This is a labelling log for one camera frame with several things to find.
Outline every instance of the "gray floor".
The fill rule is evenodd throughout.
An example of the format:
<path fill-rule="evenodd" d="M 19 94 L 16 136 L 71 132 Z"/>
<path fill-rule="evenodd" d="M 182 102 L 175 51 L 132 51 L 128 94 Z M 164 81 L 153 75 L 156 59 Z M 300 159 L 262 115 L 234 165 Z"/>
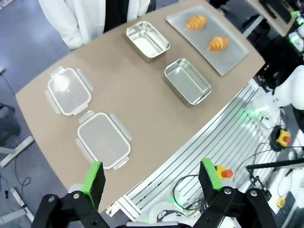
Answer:
<path fill-rule="evenodd" d="M 175 2 L 177 0 L 159 0 L 157 9 Z M 228 6 L 231 12 L 227 14 L 227 18 L 238 28 L 247 17 L 255 14 L 242 0 L 231 0 Z M 14 0 L 0 10 L 0 67 L 4 66 L 7 69 L 0 76 L 0 103 L 16 108 L 16 117 L 22 127 L 20 136 L 8 140 L 8 147 L 14 148 L 31 135 L 16 102 L 15 94 L 39 73 L 68 53 L 69 49 L 44 17 L 38 0 Z M 45 194 L 65 195 L 66 189 L 52 171 L 36 143 L 21 153 L 18 157 L 17 168 L 21 182 L 27 176 L 31 177 L 31 183 L 24 187 L 23 199 L 34 214 Z M 8 180 L 10 188 L 15 187 L 19 192 L 21 191 L 14 173 L 14 162 L 6 168 L 1 168 L 0 175 Z M 1 179 L 0 216 L 10 212 L 4 197 L 6 189 L 6 183 Z M 8 205 L 13 209 L 18 208 L 11 195 L 9 195 Z M 127 221 L 122 212 L 119 212 L 114 219 L 105 214 L 103 217 L 111 227 Z M 17 225 L 17 222 L 13 222 L 3 227 L 15 228 Z M 24 228 L 29 227 L 26 219 L 21 219 L 19 225 Z"/>

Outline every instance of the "beige tabletop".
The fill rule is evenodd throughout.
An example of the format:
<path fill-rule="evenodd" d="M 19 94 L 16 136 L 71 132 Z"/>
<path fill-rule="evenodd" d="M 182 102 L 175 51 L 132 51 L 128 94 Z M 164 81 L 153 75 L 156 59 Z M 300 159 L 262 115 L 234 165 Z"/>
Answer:
<path fill-rule="evenodd" d="M 165 18 L 203 5 L 247 47 L 249 54 L 220 76 L 204 57 Z M 116 114 L 133 140 L 129 161 L 118 170 L 105 170 L 106 185 L 100 210 L 122 195 L 171 157 L 219 112 L 263 66 L 264 61 L 227 19 L 207 2 L 188 0 L 143 16 L 170 42 L 159 59 L 146 63 L 128 44 L 124 24 L 72 52 L 37 76 L 17 94 L 24 117 L 47 161 L 66 188 L 82 183 L 90 164 L 76 146 L 78 119 L 88 110 Z M 186 107 L 164 82 L 164 69 L 186 58 L 212 87 L 196 107 Z M 59 66 L 80 68 L 95 89 L 89 107 L 77 116 L 55 114 L 45 97 L 50 72 Z"/>
<path fill-rule="evenodd" d="M 251 7 L 253 7 L 260 15 L 262 15 L 282 37 L 286 36 L 295 19 L 291 18 L 290 22 L 287 24 L 277 12 L 273 10 L 271 6 L 269 8 L 274 12 L 276 18 L 272 18 L 269 13 L 264 9 L 264 7 L 258 2 L 258 0 L 245 0 Z M 287 8 L 288 11 L 294 11 L 291 7 Z"/>

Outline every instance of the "table leg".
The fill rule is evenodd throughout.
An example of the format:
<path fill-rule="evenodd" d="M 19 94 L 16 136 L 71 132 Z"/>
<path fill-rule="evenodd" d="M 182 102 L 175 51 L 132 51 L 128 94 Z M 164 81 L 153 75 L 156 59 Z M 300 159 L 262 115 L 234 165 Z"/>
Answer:
<path fill-rule="evenodd" d="M 34 141 L 33 136 L 29 136 L 22 143 L 20 143 L 14 150 L 13 154 L 7 155 L 1 162 L 0 167 L 5 167 L 11 160 L 13 160 L 19 153 L 25 150 Z"/>

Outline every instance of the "person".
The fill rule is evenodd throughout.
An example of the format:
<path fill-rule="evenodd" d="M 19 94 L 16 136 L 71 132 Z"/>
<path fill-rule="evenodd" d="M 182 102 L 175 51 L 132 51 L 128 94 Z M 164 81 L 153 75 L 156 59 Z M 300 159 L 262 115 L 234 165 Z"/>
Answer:
<path fill-rule="evenodd" d="M 39 0 L 50 24 L 71 49 L 155 10 L 156 0 Z"/>

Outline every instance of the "green light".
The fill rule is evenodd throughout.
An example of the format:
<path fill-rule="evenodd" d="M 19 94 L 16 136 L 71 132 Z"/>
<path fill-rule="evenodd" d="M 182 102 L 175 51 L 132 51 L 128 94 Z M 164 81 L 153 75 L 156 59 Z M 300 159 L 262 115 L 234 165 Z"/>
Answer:
<path fill-rule="evenodd" d="M 304 23 L 304 19 L 301 19 L 301 20 L 298 21 L 299 25 L 302 25 L 303 23 Z"/>

